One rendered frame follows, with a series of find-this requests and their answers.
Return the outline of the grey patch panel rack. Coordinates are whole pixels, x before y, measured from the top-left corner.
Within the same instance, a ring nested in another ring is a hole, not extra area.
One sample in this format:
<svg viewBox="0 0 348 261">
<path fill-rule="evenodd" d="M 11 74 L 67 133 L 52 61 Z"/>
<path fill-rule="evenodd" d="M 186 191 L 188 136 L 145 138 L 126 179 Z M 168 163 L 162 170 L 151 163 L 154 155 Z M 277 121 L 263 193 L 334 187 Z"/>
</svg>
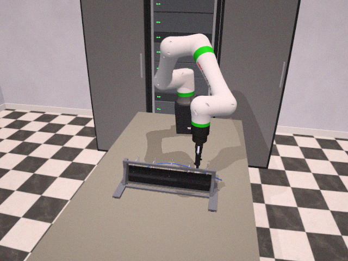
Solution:
<svg viewBox="0 0 348 261">
<path fill-rule="evenodd" d="M 129 164 L 135 164 L 135 165 L 129 165 Z M 138 165 L 151 166 L 151 167 L 142 167 Z M 162 168 L 167 168 L 169 170 L 156 169 L 154 167 L 162 167 Z M 187 172 L 175 171 L 172 169 L 186 170 Z M 189 171 L 211 173 L 211 175 L 203 174 L 203 173 L 193 173 Z M 209 198 L 208 210 L 211 212 L 216 212 L 217 197 L 218 197 L 218 190 L 217 190 L 218 179 L 216 179 L 216 177 L 218 178 L 218 175 L 216 175 L 216 168 L 212 168 L 212 170 L 208 170 L 208 165 L 207 165 L 207 169 L 197 169 L 197 168 L 191 168 L 190 165 L 189 167 L 182 167 L 182 166 L 173 166 L 173 163 L 171 163 L 171 165 L 156 164 L 156 158 L 155 158 L 155 164 L 154 164 L 154 161 L 153 163 L 145 163 L 145 162 L 139 162 L 137 161 L 137 159 L 136 161 L 130 161 L 128 160 L 128 158 L 124 158 L 123 178 L 120 184 L 118 185 L 118 187 L 116 188 L 113 194 L 113 197 L 120 198 L 125 188 L 134 188 L 134 189 L 166 192 L 171 194 L 205 197 L 205 198 Z M 210 195 L 141 187 L 136 185 L 128 185 L 128 183 L 150 185 L 155 187 L 163 187 L 163 188 L 171 188 L 171 189 L 179 189 L 179 190 L 206 192 L 206 193 L 210 193 Z M 210 185 L 210 183 L 212 184 Z M 211 187 L 211 190 L 210 190 L 210 187 Z"/>
</svg>

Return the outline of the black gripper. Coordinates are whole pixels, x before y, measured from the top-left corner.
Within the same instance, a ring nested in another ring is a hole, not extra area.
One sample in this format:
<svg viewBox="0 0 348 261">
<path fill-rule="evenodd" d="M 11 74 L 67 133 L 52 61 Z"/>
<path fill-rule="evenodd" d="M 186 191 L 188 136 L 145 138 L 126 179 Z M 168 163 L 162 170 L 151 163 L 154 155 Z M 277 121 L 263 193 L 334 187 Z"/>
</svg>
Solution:
<svg viewBox="0 0 348 261">
<path fill-rule="evenodd" d="M 205 142 L 207 142 L 207 136 L 205 136 L 205 137 L 196 137 L 196 136 L 192 135 L 192 140 L 193 140 L 193 142 L 196 143 L 196 145 L 195 145 L 196 156 L 195 156 L 195 163 L 194 163 L 195 164 L 195 168 L 200 169 L 201 160 L 202 160 L 200 156 L 201 156 L 201 153 L 202 153 L 203 144 Z"/>
</svg>

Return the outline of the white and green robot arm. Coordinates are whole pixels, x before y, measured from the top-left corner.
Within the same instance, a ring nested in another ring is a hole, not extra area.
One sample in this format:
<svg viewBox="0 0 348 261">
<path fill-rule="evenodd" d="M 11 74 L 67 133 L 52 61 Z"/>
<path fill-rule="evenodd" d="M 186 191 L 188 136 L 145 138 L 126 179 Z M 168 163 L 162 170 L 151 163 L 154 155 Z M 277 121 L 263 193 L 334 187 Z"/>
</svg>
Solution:
<svg viewBox="0 0 348 261">
<path fill-rule="evenodd" d="M 173 70 L 178 58 L 189 55 L 193 56 L 202 72 L 211 96 L 194 95 L 192 69 Z M 159 90 L 176 88 L 176 103 L 190 105 L 191 127 L 188 129 L 196 137 L 209 135 L 211 117 L 230 115 L 237 108 L 236 99 L 221 74 L 209 39 L 203 34 L 165 38 L 160 44 L 160 62 L 153 82 Z"/>
</svg>

